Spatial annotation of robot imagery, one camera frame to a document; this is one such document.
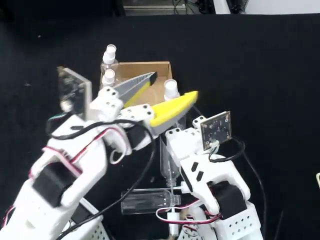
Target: black cloth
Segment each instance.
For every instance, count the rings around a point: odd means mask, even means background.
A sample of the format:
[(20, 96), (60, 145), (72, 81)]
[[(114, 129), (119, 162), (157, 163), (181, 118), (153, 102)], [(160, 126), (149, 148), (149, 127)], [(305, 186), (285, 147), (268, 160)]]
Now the black cloth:
[[(0, 212), (10, 206), (46, 145), (46, 120), (60, 112), (57, 66), (92, 81), (97, 95), (107, 44), (120, 62), (170, 61), (181, 92), (199, 91), (197, 107), (209, 117), (231, 111), (232, 133), (265, 184), (267, 239), (317, 239), (320, 234), (319, 56), (320, 15), (148, 16), (0, 25)], [(109, 166), (87, 195), (102, 209), (138, 177), (147, 147)], [(235, 161), (262, 216), (257, 180)], [(159, 162), (142, 188), (163, 186)], [(155, 239), (168, 233), (153, 215), (105, 214), (116, 239)]]

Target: red wire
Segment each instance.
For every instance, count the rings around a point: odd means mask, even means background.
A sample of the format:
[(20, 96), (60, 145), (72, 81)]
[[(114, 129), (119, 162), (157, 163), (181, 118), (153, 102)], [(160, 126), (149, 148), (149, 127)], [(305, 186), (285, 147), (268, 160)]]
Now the red wire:
[[(51, 149), (52, 151), (55, 151), (56, 153), (58, 153), (58, 154), (60, 154), (62, 157), (64, 157), (68, 162), (70, 161), (70, 160), (67, 159), (59, 150), (57, 150), (57, 149), (55, 149), (55, 148), (53, 148), (53, 147), (51, 147), (51, 146), (45, 146), (45, 148)], [(81, 171), (79, 168), (77, 168), (77, 167), (74, 166), (74, 165), (72, 165), (72, 167), (73, 167), (79, 174), (82, 174), (82, 171)]]
[(3, 218), (3, 222), (2, 222), (2, 228), (4, 228), (7, 223), (8, 223), (8, 216), (9, 216), (9, 213), (15, 208), (15, 206), (10, 206), (6, 211), (5, 211), (5, 215), (4, 215), (4, 218)]
[(87, 150), (87, 148), (89, 147), (90, 144), (92, 144), (95, 140), (98, 140), (100, 137), (102, 137), (109, 130), (114, 130), (122, 136), (121, 132), (117, 128), (108, 127), (107, 129), (100, 132), (97, 136), (95, 136), (80, 152), (78, 152), (78, 154), (70, 162), (73, 164), (81, 156), (81, 154), (83, 154)]
[(191, 226), (183, 226), (183, 228), (190, 229), (191, 231), (195, 231), (195, 232), (198, 231), (197, 229), (195, 229), (195, 228), (193, 228)]

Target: transparent plastic container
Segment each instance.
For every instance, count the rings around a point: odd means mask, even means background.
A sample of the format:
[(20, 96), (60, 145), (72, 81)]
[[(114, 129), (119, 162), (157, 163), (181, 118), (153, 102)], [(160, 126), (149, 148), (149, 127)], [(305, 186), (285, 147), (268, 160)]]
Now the transparent plastic container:
[[(164, 82), (164, 100), (170, 101), (178, 97), (180, 97), (180, 93), (178, 92), (177, 82), (174, 79), (166, 80)], [(186, 129), (186, 116), (183, 116), (172, 127), (180, 128), (181, 130)], [(168, 187), (175, 187), (177, 185), (177, 177), (180, 176), (180, 171), (168, 152), (165, 141), (166, 137), (162, 134), (159, 138), (160, 171), (166, 179), (166, 185)]]
[(117, 48), (115, 45), (109, 44), (106, 47), (106, 50), (103, 54), (102, 62), (100, 65), (100, 71), (101, 71), (101, 75), (100, 75), (101, 86), (100, 87), (101, 88), (103, 87), (103, 84), (102, 84), (103, 77), (108, 69), (111, 69), (115, 72), (115, 79), (114, 79), (115, 81), (114, 81), (113, 86), (115, 86), (121, 82), (121, 76), (118, 71), (119, 62), (116, 59), (116, 50), (117, 50)]
[(180, 204), (180, 195), (174, 195), (168, 190), (135, 189), (121, 202), (121, 212), (123, 215), (152, 214), (159, 208)]
[(175, 187), (177, 185), (177, 177), (180, 176), (180, 171), (170, 153), (168, 152), (163, 138), (165, 138), (164, 135), (159, 139), (160, 171), (161, 175), (166, 179), (166, 185), (168, 187)]

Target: robotic arm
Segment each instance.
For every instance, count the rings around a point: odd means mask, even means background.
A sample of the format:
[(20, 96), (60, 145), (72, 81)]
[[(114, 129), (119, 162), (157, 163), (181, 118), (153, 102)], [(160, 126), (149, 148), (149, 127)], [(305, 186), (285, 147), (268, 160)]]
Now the robotic arm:
[[(189, 206), (194, 221), (204, 221), (221, 215), (209, 224), (189, 224), (182, 228), (178, 240), (262, 240), (260, 221), (256, 208), (249, 202), (250, 190), (231, 160), (204, 150), (206, 136), (229, 138), (231, 129), (227, 123), (227, 112), (206, 119), (199, 116), (191, 128), (171, 129), (165, 133), (167, 149), (174, 162), (180, 167), (184, 185), (182, 193), (190, 193), (199, 201)], [(190, 229), (196, 229), (198, 235)]]
[[(155, 73), (130, 79), (116, 88), (105, 87), (90, 102), (88, 80), (70, 69), (59, 70), (60, 77), (67, 75), (64, 83), (73, 91), (64, 94), (67, 98), (62, 108), (72, 106), (76, 114), (51, 134), (43, 155), (31, 167), (29, 179), (17, 195), (15, 211), (1, 229), (0, 239), (56, 240), (79, 203), (84, 201), (85, 194), (106, 174), (108, 161), (103, 139), (114, 149), (110, 158), (113, 159), (114, 152), (122, 153), (122, 157), (130, 155), (132, 150), (140, 150), (151, 142), (150, 136), (133, 123), (142, 124), (152, 138), (156, 138), (191, 108), (198, 95), (195, 91), (155, 106), (143, 104), (123, 108), (141, 92), (140, 89), (151, 84)], [(79, 98), (84, 99), (84, 108), (76, 102)], [(101, 121), (104, 124), (83, 134), (61, 138)], [(119, 159), (112, 159), (110, 163), (119, 162)], [(86, 234), (79, 239), (88, 239), (88, 232)]]

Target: white plastic part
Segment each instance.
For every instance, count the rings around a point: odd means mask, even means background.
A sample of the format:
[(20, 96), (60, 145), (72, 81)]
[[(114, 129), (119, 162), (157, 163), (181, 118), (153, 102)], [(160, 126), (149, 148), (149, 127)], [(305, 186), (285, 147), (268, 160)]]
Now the white plastic part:
[[(224, 158), (221, 155), (213, 154), (211, 159)], [(220, 183), (228, 181), (241, 191), (243, 198), (250, 198), (250, 190), (232, 161), (210, 162), (207, 154), (191, 155), (180, 161), (185, 175), (192, 186), (192, 195), (201, 200), (212, 215), (219, 213), (219, 204), (208, 187), (208, 182)]]
[[(167, 219), (175, 222), (180, 220), (180, 214), (179, 212), (168, 212), (167, 213)], [(178, 236), (179, 235), (179, 225), (178, 224), (169, 224), (169, 232), (171, 236)]]
[(181, 165), (181, 160), (203, 150), (200, 130), (192, 127), (183, 131), (171, 129), (165, 132), (165, 137), (166, 148), (178, 167)]
[[(98, 213), (98, 210), (85, 198), (82, 198), (80, 203), (92, 214)], [(106, 230), (101, 223), (102, 220), (103, 216), (101, 215), (86, 224), (83, 224), (78, 229), (66, 235), (63, 240), (109, 240)], [(75, 223), (72, 220), (69, 222), (70, 227), (74, 224)]]
[(178, 84), (174, 79), (168, 79), (164, 82), (164, 100), (169, 101), (180, 97)]
[[(189, 213), (193, 217), (194, 220), (206, 220), (207, 217), (204, 213), (204, 210), (197, 206), (192, 205), (189, 207)], [(211, 228), (210, 224), (199, 224), (197, 225), (197, 232), (201, 239), (204, 240), (217, 240), (217, 236), (215, 231)]]
[(116, 46), (109, 44), (103, 54), (102, 61), (104, 64), (113, 64), (116, 59)]
[(246, 210), (234, 216), (211, 223), (219, 240), (263, 240), (255, 205), (247, 201), (246, 206)]
[(230, 14), (226, 0), (213, 0), (215, 14)]
[(102, 77), (102, 85), (104, 87), (113, 86), (115, 84), (115, 76), (115, 71), (107, 69)]
[[(134, 120), (137, 122), (143, 121), (145, 126), (150, 129), (149, 122), (151, 119), (153, 119), (155, 116), (154, 111), (152, 110), (151, 106), (149, 104), (142, 104), (142, 105), (136, 105), (136, 106), (130, 106), (127, 108), (124, 108), (120, 111), (119, 115), (117, 116), (118, 119), (128, 119), (128, 120)], [(124, 128), (130, 127), (130, 123), (121, 124)], [(150, 143), (150, 137), (149, 135), (145, 134), (144, 139), (138, 144), (134, 150), (140, 150), (147, 146)]]
[(190, 189), (188, 188), (188, 185), (185, 181), (181, 181), (181, 186), (180, 186), (181, 193), (183, 194), (189, 194)]

